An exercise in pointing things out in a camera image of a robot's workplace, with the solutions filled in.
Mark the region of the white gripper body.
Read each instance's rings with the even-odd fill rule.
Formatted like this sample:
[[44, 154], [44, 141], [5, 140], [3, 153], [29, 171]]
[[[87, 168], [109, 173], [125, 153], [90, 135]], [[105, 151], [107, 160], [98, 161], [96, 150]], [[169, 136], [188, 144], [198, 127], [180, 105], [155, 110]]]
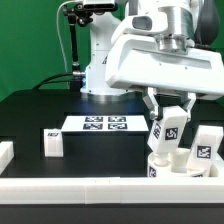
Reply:
[[133, 6], [114, 31], [105, 79], [120, 89], [224, 96], [224, 63], [211, 48], [219, 32], [214, 6]]

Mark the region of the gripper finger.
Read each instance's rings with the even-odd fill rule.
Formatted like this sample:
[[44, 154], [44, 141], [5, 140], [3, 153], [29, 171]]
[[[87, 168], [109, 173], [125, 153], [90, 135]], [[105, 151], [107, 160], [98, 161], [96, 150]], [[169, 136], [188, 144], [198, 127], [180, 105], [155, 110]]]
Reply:
[[196, 94], [183, 92], [181, 94], [182, 109], [187, 113], [187, 120], [191, 120], [191, 110], [196, 102]]
[[157, 91], [155, 88], [147, 87], [142, 94], [142, 98], [147, 108], [151, 120], [161, 120], [163, 118], [163, 108], [156, 100]]

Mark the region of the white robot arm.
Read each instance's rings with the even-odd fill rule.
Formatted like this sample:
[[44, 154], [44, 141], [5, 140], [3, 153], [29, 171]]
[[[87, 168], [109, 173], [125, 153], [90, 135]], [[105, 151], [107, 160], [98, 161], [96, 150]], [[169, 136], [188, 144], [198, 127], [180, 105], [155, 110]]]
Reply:
[[219, 30], [214, 0], [84, 0], [94, 14], [87, 80], [102, 72], [115, 90], [135, 90], [153, 120], [163, 117], [155, 96], [178, 96], [189, 112], [196, 99], [224, 96], [224, 63], [211, 43]]

